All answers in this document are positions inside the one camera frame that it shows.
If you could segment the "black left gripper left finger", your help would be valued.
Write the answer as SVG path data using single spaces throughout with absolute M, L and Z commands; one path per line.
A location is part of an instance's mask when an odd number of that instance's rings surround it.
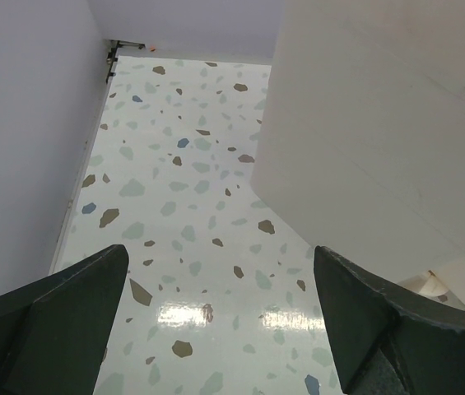
M 114 244 L 0 296 L 0 394 L 91 394 L 128 272 Z

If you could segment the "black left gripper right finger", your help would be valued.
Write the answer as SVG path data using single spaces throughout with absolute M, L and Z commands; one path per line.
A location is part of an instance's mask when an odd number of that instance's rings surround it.
M 465 394 L 465 311 L 367 272 L 327 247 L 314 279 L 345 394 Z

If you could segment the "cream drawer organizer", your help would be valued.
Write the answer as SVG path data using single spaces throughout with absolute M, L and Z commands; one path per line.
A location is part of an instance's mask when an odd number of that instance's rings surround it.
M 465 1 L 288 1 L 251 184 L 311 245 L 465 304 Z

